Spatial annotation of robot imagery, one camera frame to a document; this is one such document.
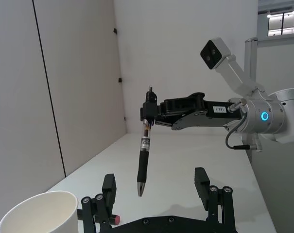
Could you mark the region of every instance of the cup rim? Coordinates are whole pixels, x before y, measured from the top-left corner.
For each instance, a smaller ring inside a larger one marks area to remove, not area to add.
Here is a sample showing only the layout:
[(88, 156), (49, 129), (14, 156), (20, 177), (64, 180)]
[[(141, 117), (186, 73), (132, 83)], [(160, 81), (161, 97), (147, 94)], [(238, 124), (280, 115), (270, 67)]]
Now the cup rim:
[(31, 199), (37, 198), (37, 197), (42, 196), (42, 195), (45, 195), (45, 194), (47, 194), (47, 193), (67, 193), (67, 194), (72, 195), (72, 196), (74, 197), (74, 199), (75, 199), (75, 207), (74, 207), (74, 211), (71, 213), (71, 215), (70, 215), (68, 218), (66, 218), (66, 220), (65, 220), (61, 225), (59, 225), (58, 227), (55, 227), (54, 229), (52, 229), (52, 230), (50, 230), (49, 232), (46, 232), (46, 233), (51, 233), (51, 232), (57, 230), (59, 227), (61, 227), (65, 222), (68, 221), (68, 219), (70, 219), (70, 218), (75, 214), (76, 210), (78, 209), (78, 204), (79, 204), (79, 202), (78, 202), (77, 197), (76, 197), (73, 193), (68, 192), (68, 191), (63, 191), (63, 190), (56, 190), (56, 191), (49, 191), (49, 192), (45, 192), (45, 193), (37, 194), (37, 195), (35, 195), (35, 196), (33, 196), (33, 197), (30, 197), (30, 198), (28, 198), (28, 199), (22, 201), (22, 202), (19, 203), (18, 205), (14, 206), (12, 209), (10, 209), (10, 210), (6, 213), (6, 214), (3, 216), (3, 218), (1, 219), (1, 221), (0, 221), (0, 230), (1, 230), (2, 223), (3, 223), (3, 221), (5, 220), (5, 217), (6, 217), (7, 215), (9, 215), (12, 211), (14, 211), (17, 207), (19, 207), (20, 205), (22, 205), (23, 203), (25, 203), (25, 202), (27, 202), (27, 201), (29, 201), (29, 200), (31, 200)]

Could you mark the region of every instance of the cable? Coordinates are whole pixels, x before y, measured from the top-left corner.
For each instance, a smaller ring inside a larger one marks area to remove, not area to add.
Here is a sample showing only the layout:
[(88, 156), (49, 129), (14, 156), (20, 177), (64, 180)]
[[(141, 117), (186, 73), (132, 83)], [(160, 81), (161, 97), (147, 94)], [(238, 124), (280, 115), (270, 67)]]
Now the cable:
[(249, 150), (250, 149), (250, 145), (240, 145), (240, 146), (230, 146), (228, 144), (228, 139), (229, 137), (231, 136), (231, 134), (233, 134), (233, 132), (235, 132), (245, 121), (246, 121), (246, 118), (247, 118), (247, 113), (244, 114), (244, 117), (243, 119), (240, 121), (240, 123), (235, 126), (228, 134), (227, 136), (225, 137), (225, 145), (229, 148), (229, 149), (232, 149), (232, 150)]

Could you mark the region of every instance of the white table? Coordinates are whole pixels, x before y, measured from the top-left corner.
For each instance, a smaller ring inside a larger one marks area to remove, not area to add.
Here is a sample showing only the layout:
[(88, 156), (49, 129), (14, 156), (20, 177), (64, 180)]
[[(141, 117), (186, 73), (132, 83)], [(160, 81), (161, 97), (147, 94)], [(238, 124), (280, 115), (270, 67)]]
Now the white table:
[[(207, 212), (194, 186), (194, 168), (201, 166), (211, 184), (233, 188), (239, 233), (276, 233), (245, 151), (227, 149), (224, 136), (151, 135), (148, 178), (142, 198), (137, 195), (136, 182), (139, 143), (139, 134), (125, 135), (51, 190), (72, 192), (79, 200), (94, 197), (101, 193), (105, 174), (114, 173), (117, 195), (113, 214), (121, 216), (121, 224), (166, 215), (204, 220)], [(230, 144), (239, 145), (241, 140), (233, 136)], [(79, 221), (79, 233), (82, 232)]]

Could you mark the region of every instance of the window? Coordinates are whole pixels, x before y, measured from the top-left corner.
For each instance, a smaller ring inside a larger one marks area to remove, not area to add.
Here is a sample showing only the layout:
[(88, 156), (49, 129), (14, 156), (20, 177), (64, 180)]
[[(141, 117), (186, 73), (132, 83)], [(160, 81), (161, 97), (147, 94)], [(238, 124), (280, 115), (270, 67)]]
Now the window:
[(294, 34), (294, 11), (268, 15), (268, 36)]

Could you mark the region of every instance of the pen grip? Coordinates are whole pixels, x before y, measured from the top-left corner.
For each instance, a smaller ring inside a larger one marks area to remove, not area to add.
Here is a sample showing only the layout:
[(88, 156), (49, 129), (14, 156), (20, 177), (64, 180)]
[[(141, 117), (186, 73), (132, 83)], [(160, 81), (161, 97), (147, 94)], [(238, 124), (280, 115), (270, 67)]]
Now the pen grip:
[(139, 153), (139, 167), (138, 167), (137, 182), (146, 183), (148, 159), (149, 159), (149, 152), (147, 150), (141, 150)]

